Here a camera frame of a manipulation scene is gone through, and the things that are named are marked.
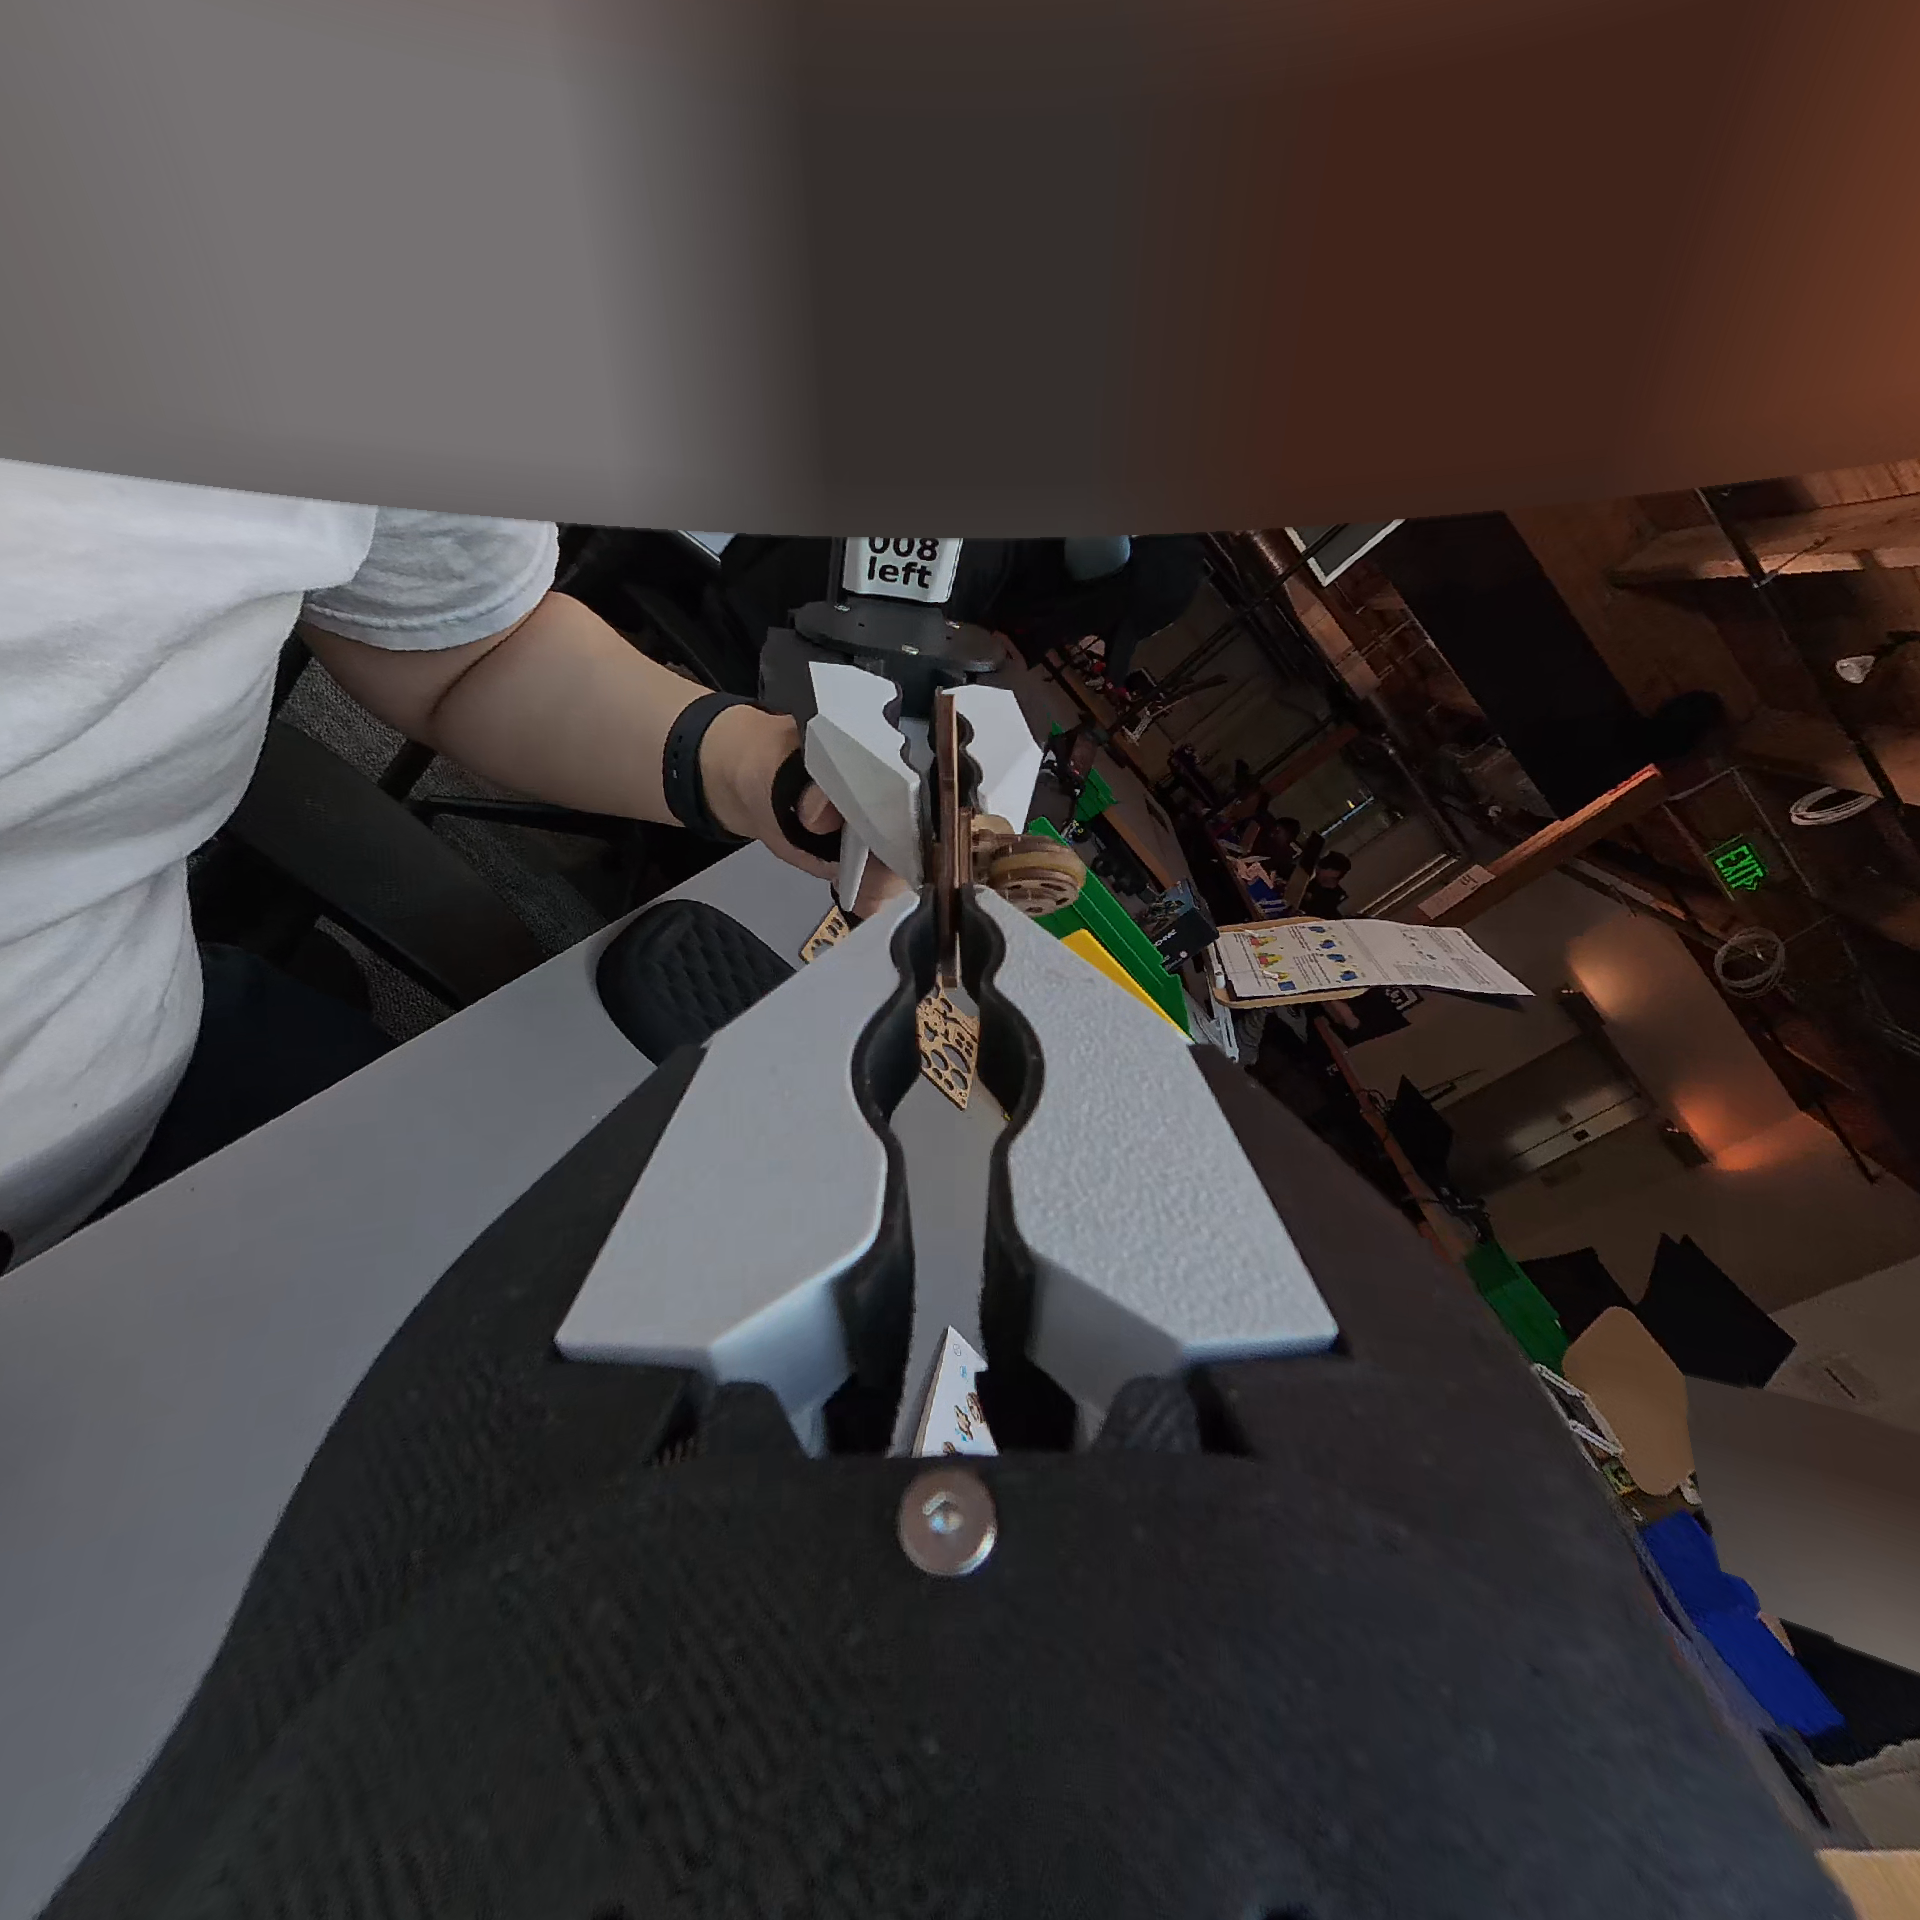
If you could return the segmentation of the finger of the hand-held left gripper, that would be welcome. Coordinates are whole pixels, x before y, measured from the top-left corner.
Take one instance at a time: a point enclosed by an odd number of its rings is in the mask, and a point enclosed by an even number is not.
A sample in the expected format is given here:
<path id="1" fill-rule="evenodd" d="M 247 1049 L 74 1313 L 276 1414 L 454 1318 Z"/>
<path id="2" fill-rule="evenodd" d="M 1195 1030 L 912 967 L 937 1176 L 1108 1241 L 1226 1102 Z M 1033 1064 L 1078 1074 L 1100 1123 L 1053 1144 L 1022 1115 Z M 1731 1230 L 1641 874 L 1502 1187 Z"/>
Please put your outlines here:
<path id="1" fill-rule="evenodd" d="M 1033 783 L 1040 783 L 1040 740 L 1002 683 L 960 683 L 952 689 L 960 717 L 960 765 L 969 782 L 969 813 L 1002 821 L 1012 836 L 1033 821 Z"/>
<path id="2" fill-rule="evenodd" d="M 809 668 L 800 766 L 842 813 L 834 905 L 859 910 L 872 864 L 921 894 L 926 804 L 898 727 L 898 683 L 847 663 Z"/>

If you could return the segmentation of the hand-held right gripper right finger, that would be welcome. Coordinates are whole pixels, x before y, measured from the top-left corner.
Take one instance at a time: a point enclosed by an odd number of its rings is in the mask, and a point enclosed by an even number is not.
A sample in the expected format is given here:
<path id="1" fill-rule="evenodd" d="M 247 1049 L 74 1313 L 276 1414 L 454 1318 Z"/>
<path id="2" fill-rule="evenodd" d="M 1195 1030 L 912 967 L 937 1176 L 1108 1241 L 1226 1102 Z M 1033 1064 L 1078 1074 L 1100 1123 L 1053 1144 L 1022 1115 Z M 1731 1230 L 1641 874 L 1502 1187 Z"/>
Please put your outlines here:
<path id="1" fill-rule="evenodd" d="M 981 1217 L 981 1414 L 1002 1451 L 1074 1451 L 1133 1377 L 1336 1351 L 1209 1064 L 1004 900 L 960 900 L 979 1087 L 1004 1115 Z"/>

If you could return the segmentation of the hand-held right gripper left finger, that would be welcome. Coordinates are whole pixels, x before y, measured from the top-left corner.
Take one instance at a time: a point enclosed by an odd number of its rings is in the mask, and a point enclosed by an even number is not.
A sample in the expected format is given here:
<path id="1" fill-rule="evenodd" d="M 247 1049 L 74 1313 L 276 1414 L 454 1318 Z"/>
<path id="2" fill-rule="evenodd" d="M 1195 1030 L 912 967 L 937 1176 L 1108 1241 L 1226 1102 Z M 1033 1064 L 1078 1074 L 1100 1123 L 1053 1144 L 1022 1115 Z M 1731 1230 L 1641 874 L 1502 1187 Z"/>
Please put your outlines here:
<path id="1" fill-rule="evenodd" d="M 906 1451 L 917 1227 L 944 1230 L 952 1108 L 921 1074 L 926 905 L 890 900 L 690 1054 L 586 1264 L 566 1362 L 760 1386 L 800 1451 Z"/>

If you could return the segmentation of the wooden model wheel part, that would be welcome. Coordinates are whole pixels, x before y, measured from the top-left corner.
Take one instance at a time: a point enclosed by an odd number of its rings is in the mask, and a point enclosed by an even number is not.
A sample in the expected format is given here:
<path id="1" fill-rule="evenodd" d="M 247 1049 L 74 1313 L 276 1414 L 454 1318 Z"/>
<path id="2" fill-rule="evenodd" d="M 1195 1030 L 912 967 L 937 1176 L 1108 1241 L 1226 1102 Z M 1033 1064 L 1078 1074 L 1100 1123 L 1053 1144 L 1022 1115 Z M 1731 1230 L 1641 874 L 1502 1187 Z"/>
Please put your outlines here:
<path id="1" fill-rule="evenodd" d="M 1002 813 L 969 813 L 969 887 L 1004 900 L 1030 922 L 1045 922 L 1078 905 L 1085 857 L 1057 836 L 1012 833 Z"/>

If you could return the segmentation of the person's left forearm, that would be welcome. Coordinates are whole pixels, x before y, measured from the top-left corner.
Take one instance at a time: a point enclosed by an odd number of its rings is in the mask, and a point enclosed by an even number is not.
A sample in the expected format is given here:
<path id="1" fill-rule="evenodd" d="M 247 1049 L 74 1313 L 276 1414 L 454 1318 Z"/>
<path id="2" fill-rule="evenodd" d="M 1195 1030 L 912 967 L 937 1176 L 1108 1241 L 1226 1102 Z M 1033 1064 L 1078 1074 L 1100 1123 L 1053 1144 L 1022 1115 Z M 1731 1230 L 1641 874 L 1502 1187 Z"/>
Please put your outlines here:
<path id="1" fill-rule="evenodd" d="M 300 639 L 354 706 L 475 782 L 583 813 L 670 821 L 661 750 L 702 689 L 566 595 L 459 647 L 381 647 L 318 622 Z"/>

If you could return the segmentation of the person's left hand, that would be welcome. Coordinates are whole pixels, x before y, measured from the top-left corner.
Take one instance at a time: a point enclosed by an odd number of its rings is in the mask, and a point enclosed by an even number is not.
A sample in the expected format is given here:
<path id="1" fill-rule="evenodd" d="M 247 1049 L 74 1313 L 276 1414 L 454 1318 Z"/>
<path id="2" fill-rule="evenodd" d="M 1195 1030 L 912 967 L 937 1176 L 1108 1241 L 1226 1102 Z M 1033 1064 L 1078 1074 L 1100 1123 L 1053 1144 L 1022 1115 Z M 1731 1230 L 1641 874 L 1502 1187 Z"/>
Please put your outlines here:
<path id="1" fill-rule="evenodd" d="M 780 833 L 772 782 L 797 750 L 797 717 L 760 706 L 716 714 L 702 740 L 708 810 L 721 833 L 767 849 L 780 864 L 834 881 L 834 857 L 818 857 Z"/>

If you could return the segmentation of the black wristband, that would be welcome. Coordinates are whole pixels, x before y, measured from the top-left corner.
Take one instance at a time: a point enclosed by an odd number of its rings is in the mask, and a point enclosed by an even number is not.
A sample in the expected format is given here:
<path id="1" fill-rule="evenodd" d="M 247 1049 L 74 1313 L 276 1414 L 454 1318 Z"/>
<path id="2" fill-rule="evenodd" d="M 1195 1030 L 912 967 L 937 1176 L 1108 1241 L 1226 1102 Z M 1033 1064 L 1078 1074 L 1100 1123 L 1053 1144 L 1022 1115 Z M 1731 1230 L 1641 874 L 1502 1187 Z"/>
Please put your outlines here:
<path id="1" fill-rule="evenodd" d="M 690 836 L 721 843 L 721 849 L 742 849 L 743 836 L 730 833 L 730 825 L 711 813 L 711 804 L 708 804 L 708 773 L 702 773 L 702 750 L 708 750 L 711 724 L 716 724 L 721 714 L 733 714 L 733 706 L 749 714 L 749 698 L 721 692 L 721 689 L 708 689 L 708 692 L 697 692 L 697 698 L 670 717 L 670 727 L 669 727 L 669 740 L 661 740 L 661 804 L 669 804 L 670 825 L 685 825 Z"/>

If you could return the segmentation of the yellow plastic bin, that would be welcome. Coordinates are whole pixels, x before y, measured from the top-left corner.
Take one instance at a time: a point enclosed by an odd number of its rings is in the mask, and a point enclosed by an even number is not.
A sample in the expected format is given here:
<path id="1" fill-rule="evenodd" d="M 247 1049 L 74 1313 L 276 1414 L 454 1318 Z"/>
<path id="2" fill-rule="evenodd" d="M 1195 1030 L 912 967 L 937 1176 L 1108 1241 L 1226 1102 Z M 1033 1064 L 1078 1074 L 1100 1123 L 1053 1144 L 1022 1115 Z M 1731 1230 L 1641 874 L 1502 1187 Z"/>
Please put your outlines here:
<path id="1" fill-rule="evenodd" d="M 1096 931 L 1085 924 L 1062 931 L 1062 950 L 1074 950 L 1085 967 L 1133 992 L 1153 1014 L 1162 1014 L 1187 1038 L 1187 1014 L 1175 1014 Z"/>

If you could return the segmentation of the plywood sheet with cutouts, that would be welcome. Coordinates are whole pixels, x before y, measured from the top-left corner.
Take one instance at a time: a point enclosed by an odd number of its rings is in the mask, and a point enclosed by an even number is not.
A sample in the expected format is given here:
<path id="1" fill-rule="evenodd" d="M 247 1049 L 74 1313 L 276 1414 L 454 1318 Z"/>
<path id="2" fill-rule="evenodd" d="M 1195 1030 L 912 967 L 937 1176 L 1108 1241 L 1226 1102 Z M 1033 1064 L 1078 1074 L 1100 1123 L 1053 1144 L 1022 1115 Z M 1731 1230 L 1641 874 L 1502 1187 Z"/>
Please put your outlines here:
<path id="1" fill-rule="evenodd" d="M 828 905 L 824 922 L 800 935 L 797 961 L 816 967 L 816 961 L 824 961 L 847 935 L 853 935 L 853 917 Z M 931 1092 L 944 1092 L 951 1108 L 964 1115 L 969 1108 L 969 1087 L 979 1087 L 979 1014 L 952 1002 L 951 979 L 937 979 L 921 992 L 917 1038 L 921 1038 L 921 1079 Z"/>

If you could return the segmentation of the printed assembly instruction sheet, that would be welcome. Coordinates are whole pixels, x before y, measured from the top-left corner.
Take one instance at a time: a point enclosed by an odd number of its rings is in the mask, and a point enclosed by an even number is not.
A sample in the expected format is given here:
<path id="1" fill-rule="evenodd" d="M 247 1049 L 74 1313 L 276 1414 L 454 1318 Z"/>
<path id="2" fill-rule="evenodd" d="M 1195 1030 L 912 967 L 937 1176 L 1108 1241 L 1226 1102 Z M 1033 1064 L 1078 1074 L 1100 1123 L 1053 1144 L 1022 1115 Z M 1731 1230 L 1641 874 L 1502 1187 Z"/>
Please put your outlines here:
<path id="1" fill-rule="evenodd" d="M 960 1325 L 944 1325 L 912 1438 L 917 1458 L 1002 1458 L 981 1377 L 981 1351 Z"/>

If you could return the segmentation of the black seat chair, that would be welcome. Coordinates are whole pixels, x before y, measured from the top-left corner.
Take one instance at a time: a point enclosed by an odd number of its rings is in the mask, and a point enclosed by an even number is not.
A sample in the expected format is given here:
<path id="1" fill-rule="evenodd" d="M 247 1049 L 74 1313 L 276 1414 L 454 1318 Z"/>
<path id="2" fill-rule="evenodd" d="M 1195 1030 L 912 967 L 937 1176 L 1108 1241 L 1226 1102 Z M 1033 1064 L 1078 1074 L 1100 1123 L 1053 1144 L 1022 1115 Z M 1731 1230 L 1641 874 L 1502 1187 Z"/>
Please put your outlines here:
<path id="1" fill-rule="evenodd" d="M 191 855 L 197 931 L 291 967 L 333 922 L 439 1003 L 462 1013 L 546 957 L 516 905 L 435 836 L 435 821 L 546 833 L 652 855 L 652 825 L 524 795 L 423 795 L 427 750 L 406 743 L 381 782 L 271 717 L 231 825 Z"/>

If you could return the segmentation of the tan rounded board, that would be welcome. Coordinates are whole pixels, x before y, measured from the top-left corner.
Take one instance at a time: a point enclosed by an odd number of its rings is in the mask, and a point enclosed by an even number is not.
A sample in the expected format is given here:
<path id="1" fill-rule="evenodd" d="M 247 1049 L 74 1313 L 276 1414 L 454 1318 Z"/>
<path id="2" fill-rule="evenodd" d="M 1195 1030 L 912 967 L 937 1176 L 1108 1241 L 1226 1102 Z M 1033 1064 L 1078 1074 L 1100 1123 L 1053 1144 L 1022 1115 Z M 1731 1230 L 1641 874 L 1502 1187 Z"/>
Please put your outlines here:
<path id="1" fill-rule="evenodd" d="M 1640 1493 L 1670 1498 L 1693 1472 L 1689 1386 L 1640 1313 L 1596 1313 L 1562 1351 L 1562 1377 L 1619 1438 Z"/>

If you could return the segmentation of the blue plastic bin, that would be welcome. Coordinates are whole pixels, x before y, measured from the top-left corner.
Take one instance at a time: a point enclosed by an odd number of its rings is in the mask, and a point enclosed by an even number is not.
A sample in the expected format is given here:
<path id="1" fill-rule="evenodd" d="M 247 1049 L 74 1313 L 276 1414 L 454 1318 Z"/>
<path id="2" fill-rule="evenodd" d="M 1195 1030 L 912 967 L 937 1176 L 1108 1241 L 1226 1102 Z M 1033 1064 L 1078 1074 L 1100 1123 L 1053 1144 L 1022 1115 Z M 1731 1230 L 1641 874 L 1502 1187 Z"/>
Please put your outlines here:
<path id="1" fill-rule="evenodd" d="M 1641 1558 L 1670 1585 L 1689 1629 L 1716 1650 L 1757 1711 L 1803 1741 L 1841 1735 L 1841 1711 L 1811 1669 L 1763 1619 L 1750 1581 L 1716 1564 L 1716 1543 L 1693 1516 L 1667 1516 L 1640 1533 Z"/>

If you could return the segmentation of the cardboard box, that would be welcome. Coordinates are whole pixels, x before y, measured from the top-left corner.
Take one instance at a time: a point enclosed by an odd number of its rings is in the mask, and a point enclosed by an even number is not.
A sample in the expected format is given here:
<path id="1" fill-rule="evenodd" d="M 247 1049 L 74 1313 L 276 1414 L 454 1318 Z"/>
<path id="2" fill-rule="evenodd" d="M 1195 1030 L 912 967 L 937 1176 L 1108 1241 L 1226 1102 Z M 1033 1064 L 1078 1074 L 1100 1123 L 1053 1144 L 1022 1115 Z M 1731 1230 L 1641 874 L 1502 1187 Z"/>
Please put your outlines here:
<path id="1" fill-rule="evenodd" d="M 1856 1920 L 1920 1912 L 1920 1746 L 1889 1746 L 1871 1760 L 1822 1767 L 1833 1835 L 1816 1849 L 1822 1875 Z"/>

